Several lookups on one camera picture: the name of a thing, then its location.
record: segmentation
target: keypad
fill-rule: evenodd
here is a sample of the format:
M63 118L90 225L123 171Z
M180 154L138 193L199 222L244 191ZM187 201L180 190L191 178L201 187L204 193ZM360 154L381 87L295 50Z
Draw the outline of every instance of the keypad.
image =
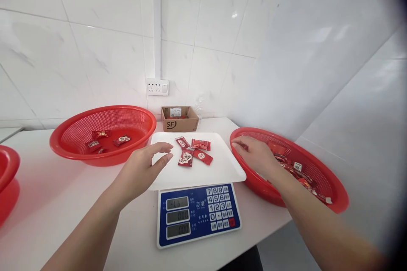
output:
M209 203L209 220L211 230L223 230L234 227L232 203L230 201L229 187L218 186L206 189L207 201Z

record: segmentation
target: electrical outlet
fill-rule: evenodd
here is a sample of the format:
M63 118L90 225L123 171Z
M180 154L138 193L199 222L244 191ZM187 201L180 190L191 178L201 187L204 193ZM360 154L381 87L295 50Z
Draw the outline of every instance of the electrical outlet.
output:
M147 95L168 95L170 84L167 80L146 79Z

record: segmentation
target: white foam tray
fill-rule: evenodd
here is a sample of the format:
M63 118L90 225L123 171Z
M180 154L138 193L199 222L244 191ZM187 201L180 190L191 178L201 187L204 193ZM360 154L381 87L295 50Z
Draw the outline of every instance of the white foam tray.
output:
M210 166L197 158L193 158L192 167L178 166L182 149L175 138L183 136L189 144L192 139L211 142L211 150L207 152L213 161ZM246 180L246 173L233 156L226 143L217 133L155 133L151 144L168 142L174 146L171 152L174 157L160 172L156 180L148 188L151 191L172 188L187 188L202 185L232 183ZM164 154L158 153L153 158L153 164Z

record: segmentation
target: candy pile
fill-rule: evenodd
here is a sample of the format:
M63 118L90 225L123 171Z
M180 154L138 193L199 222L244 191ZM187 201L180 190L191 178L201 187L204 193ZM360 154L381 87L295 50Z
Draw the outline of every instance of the candy pile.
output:
M210 151L211 142L192 139L192 145L189 145L183 136L175 138L175 140L182 148L181 157L178 161L179 166L192 167L192 157L198 158L206 165L211 164L213 158L209 154L200 150L204 149Z
M86 145L89 147L90 152L95 152L98 151L97 153L105 153L107 151L106 148L102 147L102 144L99 143L98 139L100 138L108 138L112 135L111 130L103 130L103 131L92 131L92 140ZM113 144L117 147L119 147L121 144L130 141L131 139L127 136L124 135L117 140L113 141Z
M302 164L294 162L284 156L285 147L277 145L271 141L268 142L267 145L274 154L276 160L280 162L282 168L291 173L307 190L314 194L323 203L332 204L330 197L325 197L324 195L317 193L315 190L317 182L302 172Z

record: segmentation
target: red mesh basket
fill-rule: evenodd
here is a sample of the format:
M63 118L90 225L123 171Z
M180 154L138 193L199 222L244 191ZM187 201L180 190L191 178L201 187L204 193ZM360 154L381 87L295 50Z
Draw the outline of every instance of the red mesh basket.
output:
M156 125L155 116L140 107L101 107L82 112L59 125L51 135L50 146L67 159L93 166L113 166L126 162L134 150L146 146ZM92 140L92 131L99 130L112 130L110 137L98 139L107 151L91 153L86 143ZM131 140L116 147L113 141L124 135Z
M14 149L0 145L0 226L6 221L20 194L14 176L20 166L20 157Z
M349 198L342 183L328 167L302 147L277 134L257 128L238 128L230 135L230 141L239 136L250 136L265 143L271 141L285 147L284 156L302 164L302 171L317 182L316 191L325 197L331 197L332 204L327 206L332 211L339 214L348 208ZM236 149L231 147L233 155L246 172L245 184L258 196L275 205L285 207L279 192L252 170Z

